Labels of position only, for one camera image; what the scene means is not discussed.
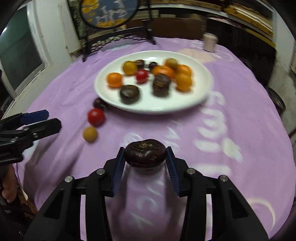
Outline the person's left hand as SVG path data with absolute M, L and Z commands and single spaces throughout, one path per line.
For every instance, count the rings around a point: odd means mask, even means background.
M 8 203 L 13 202 L 17 196 L 17 184 L 18 181 L 15 176 L 15 169 L 12 165 L 10 165 L 3 180 L 4 189 L 2 191 L 2 196 L 7 200 Z

